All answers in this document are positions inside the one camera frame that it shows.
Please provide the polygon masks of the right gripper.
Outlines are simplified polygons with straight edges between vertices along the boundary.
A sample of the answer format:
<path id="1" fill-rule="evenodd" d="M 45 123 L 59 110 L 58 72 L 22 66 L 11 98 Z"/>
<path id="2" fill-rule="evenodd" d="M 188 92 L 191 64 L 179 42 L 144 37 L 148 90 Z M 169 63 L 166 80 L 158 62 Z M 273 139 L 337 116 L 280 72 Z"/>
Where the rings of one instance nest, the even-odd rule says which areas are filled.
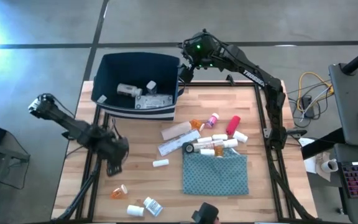
<path id="1" fill-rule="evenodd" d="M 194 77 L 195 68 L 216 67 L 213 59 L 218 44 L 206 30 L 196 33 L 193 37 L 183 41 L 183 57 L 187 59 L 190 67 L 181 64 L 178 68 L 178 79 L 181 82 L 190 83 Z"/>

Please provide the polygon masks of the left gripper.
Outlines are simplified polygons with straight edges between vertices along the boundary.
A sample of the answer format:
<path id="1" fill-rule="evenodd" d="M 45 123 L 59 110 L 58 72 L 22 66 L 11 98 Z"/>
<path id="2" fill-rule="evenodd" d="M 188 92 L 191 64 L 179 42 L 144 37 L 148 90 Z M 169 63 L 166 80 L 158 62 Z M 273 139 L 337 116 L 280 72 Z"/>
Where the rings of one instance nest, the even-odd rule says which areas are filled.
<path id="1" fill-rule="evenodd" d="M 106 173 L 108 177 L 122 172 L 122 164 L 129 155 L 129 141 L 126 137 L 116 138 L 112 131 L 99 129 L 93 150 L 106 159 Z"/>

